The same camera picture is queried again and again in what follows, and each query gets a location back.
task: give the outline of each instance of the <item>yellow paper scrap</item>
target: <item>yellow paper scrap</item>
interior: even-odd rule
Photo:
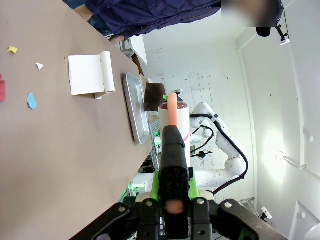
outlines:
[[[14,47],[14,46],[9,46],[8,52],[12,52],[12,53],[16,53],[18,51],[18,48]]]

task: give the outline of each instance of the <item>navy blue jacket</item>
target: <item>navy blue jacket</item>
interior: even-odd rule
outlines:
[[[88,0],[86,6],[113,34],[127,38],[209,17],[221,0]]]

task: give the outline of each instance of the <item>metal tray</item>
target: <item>metal tray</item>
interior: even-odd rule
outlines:
[[[147,113],[144,110],[145,98],[142,82],[128,72],[122,81],[134,140],[144,144],[150,133]]]

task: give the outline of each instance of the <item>paper scrap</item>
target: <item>paper scrap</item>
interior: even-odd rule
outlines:
[[[39,71],[44,67],[41,63],[38,62],[35,65],[38,67]]]
[[[7,50],[7,52],[12,52],[12,53],[16,53],[18,51],[18,48],[14,47],[14,46],[9,46],[9,49]]]
[[[2,80],[2,75],[0,74],[0,101],[6,100],[6,81]]]
[[[37,107],[37,102],[32,92],[29,93],[28,97],[26,98],[29,108],[35,109]]]

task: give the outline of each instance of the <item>white paper scrap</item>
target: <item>white paper scrap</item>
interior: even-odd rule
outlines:
[[[39,71],[44,67],[41,63],[38,62],[35,65],[38,67]]]

